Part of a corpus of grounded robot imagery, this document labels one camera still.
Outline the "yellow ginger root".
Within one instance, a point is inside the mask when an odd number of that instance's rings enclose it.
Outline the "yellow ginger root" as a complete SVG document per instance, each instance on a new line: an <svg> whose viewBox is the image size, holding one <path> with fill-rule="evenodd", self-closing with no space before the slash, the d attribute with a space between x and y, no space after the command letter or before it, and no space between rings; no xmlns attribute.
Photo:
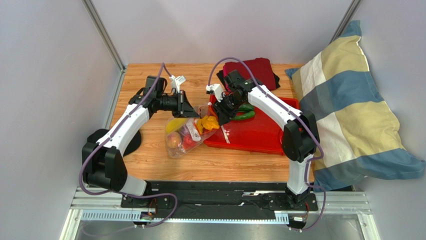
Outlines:
<svg viewBox="0 0 426 240"><path fill-rule="evenodd" d="M197 130L200 134L204 132L217 130L220 128L217 118L213 115L206 115L203 118L200 118L196 122Z"/></svg>

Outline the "purple onion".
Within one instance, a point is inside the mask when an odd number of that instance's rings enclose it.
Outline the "purple onion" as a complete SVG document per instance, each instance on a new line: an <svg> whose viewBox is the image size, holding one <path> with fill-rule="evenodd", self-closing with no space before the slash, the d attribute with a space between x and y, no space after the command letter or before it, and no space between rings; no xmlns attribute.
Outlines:
<svg viewBox="0 0 426 240"><path fill-rule="evenodd" d="M183 125L179 129L179 132L185 138L189 138L192 141L197 140L197 137L195 135L195 128L193 126Z"/></svg>

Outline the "peach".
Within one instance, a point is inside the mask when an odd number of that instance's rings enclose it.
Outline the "peach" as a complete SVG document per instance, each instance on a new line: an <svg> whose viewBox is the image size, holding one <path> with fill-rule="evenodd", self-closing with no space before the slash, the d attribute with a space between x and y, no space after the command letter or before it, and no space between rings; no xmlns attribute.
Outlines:
<svg viewBox="0 0 426 240"><path fill-rule="evenodd" d="M178 148L181 145L182 141L183 140L182 140L181 135L176 131L169 133L165 137L166 146L170 149Z"/></svg>

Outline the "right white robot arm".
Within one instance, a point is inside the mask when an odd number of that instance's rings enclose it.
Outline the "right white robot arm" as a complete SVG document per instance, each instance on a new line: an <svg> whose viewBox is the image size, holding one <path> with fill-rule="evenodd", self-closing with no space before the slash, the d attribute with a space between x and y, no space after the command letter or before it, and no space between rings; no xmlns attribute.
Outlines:
<svg viewBox="0 0 426 240"><path fill-rule="evenodd" d="M283 132L281 148L290 160L286 188L290 196L301 201L309 192L309 162L320 147L315 115L290 107L253 75L245 79L234 70L225 76L224 81L228 92L221 84L208 83L205 87L206 93L216 98L212 110L219 125L230 123L244 103L251 104L272 119Z"/></svg>

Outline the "clear zip top bag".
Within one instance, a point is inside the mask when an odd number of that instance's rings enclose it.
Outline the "clear zip top bag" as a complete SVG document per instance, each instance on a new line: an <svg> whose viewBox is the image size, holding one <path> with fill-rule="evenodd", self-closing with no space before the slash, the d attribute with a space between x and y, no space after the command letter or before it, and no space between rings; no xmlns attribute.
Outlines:
<svg viewBox="0 0 426 240"><path fill-rule="evenodd" d="M170 118L165 126L165 147L168 156L179 158L210 138L219 128L212 103L198 105L199 118Z"/></svg>

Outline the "red orange tomato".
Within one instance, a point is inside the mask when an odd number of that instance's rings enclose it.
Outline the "red orange tomato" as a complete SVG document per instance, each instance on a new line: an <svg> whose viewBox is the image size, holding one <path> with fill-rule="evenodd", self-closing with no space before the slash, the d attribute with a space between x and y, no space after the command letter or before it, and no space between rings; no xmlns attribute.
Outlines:
<svg viewBox="0 0 426 240"><path fill-rule="evenodd" d="M182 147L185 152L189 152L193 148L199 146L201 143L201 141L194 141L190 136L184 136L182 141Z"/></svg>

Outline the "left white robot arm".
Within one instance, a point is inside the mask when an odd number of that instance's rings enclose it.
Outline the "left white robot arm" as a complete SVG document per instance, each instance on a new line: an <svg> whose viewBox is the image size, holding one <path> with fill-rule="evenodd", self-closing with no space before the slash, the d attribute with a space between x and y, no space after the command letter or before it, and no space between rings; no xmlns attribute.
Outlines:
<svg viewBox="0 0 426 240"><path fill-rule="evenodd" d="M165 93L163 77L148 76L141 88L128 102L125 112L108 132L82 148L80 184L103 188L109 192L143 196L148 183L128 174L123 157L133 139L141 137L140 128L157 111L170 111L174 118L198 118L184 90L183 75L169 77L172 93Z"/></svg>

